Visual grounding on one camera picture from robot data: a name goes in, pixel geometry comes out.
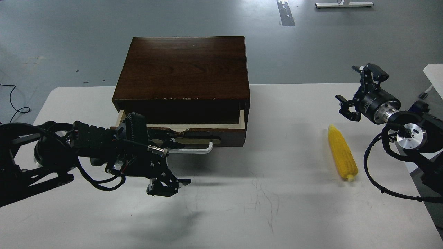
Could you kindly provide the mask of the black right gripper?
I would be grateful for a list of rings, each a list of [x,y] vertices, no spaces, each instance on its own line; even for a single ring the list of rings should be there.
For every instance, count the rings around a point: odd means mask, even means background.
[[[389,74],[372,63],[352,66],[352,69],[360,74],[360,87],[352,100],[335,95],[339,100],[339,113],[355,122],[359,122],[361,115],[364,115],[376,125],[387,123],[389,116],[401,107],[400,100],[380,88],[381,83],[388,80]],[[350,107],[355,107],[356,112],[350,112]]]

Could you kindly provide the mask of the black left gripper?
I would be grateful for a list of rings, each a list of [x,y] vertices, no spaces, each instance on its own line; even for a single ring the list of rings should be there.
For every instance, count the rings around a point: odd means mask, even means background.
[[[145,117],[136,112],[128,114],[118,126],[110,148],[105,172],[115,176],[149,178],[148,195],[171,197],[192,182],[173,175],[167,165],[166,153],[149,140]]]

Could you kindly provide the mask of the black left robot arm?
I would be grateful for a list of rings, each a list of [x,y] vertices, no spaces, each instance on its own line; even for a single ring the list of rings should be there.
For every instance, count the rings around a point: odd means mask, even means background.
[[[114,191],[126,177],[149,179],[147,194],[171,197],[191,183],[167,165],[168,146],[157,147],[143,115],[131,112],[115,129],[48,121],[1,125],[1,206],[63,186],[77,168],[102,191]]]

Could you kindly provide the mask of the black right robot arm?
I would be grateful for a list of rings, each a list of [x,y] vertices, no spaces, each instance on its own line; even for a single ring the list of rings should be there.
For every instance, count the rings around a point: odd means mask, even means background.
[[[429,113],[429,105],[416,101],[407,111],[401,111],[401,102],[381,88],[389,75],[379,66],[368,63],[352,66],[360,75],[360,87],[347,100],[336,95],[340,102],[339,113],[351,121],[360,121],[364,115],[376,125],[384,124],[383,146],[390,150],[389,131],[397,131],[394,140],[403,148],[405,156],[392,154],[402,161],[414,162],[423,172],[422,183],[442,193],[442,154],[431,161],[424,153],[442,151],[442,121]]]

